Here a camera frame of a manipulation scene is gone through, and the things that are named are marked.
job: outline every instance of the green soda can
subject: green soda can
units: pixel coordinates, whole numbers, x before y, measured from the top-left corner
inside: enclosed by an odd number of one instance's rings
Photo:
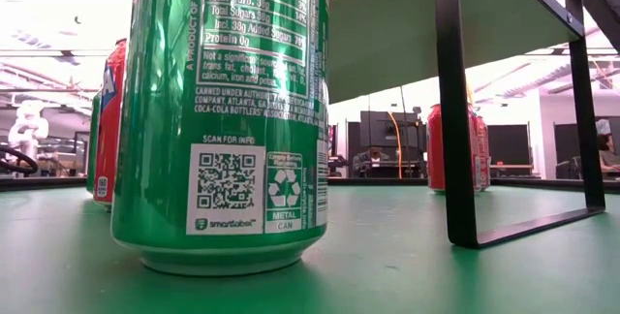
[[[88,172],[86,173],[86,191],[93,194],[95,188],[95,164],[97,161],[97,136],[99,134],[99,104],[101,92],[93,97],[93,113],[90,116],[90,135],[88,144]]]
[[[147,267],[285,267],[326,232],[328,0],[134,0],[113,237]]]

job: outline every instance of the nutrition facts label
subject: nutrition facts label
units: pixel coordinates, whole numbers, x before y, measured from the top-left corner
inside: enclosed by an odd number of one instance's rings
[[[188,69],[197,86],[308,98],[311,0],[192,0]]]

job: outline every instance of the metal stand leg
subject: metal stand leg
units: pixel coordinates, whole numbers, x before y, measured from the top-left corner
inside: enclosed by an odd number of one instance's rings
[[[569,11],[582,22],[581,5],[581,0],[567,0]],[[585,37],[581,36],[571,42],[571,62],[587,207],[478,235],[461,37],[460,0],[436,0],[435,12],[449,240],[458,246],[483,248],[603,212],[605,195],[596,147],[592,89]]]

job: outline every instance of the recycling symbol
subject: recycling symbol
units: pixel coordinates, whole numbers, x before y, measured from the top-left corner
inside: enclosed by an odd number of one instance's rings
[[[268,193],[276,207],[295,206],[301,194],[301,187],[297,183],[297,175],[293,170],[279,170],[275,175],[275,182],[269,183]]]

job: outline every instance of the red soda can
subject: red soda can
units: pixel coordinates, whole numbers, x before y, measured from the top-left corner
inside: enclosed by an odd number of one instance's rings
[[[469,107],[468,113],[474,191],[478,192],[481,189],[481,175],[480,156],[476,141],[476,116],[471,107]],[[426,125],[426,134],[428,143],[428,163],[426,165],[428,170],[428,187],[435,192],[444,192],[446,190],[446,177],[444,174],[442,111],[440,105],[431,107]]]
[[[116,155],[120,126],[121,97],[125,76],[127,41],[116,42],[116,49],[108,57],[104,70],[104,85],[99,108],[99,137],[97,167],[95,169],[95,203],[110,207],[116,178]]]
[[[483,191],[491,185],[491,158],[488,149],[488,128],[481,116],[476,117],[476,137],[480,156],[480,187]]]

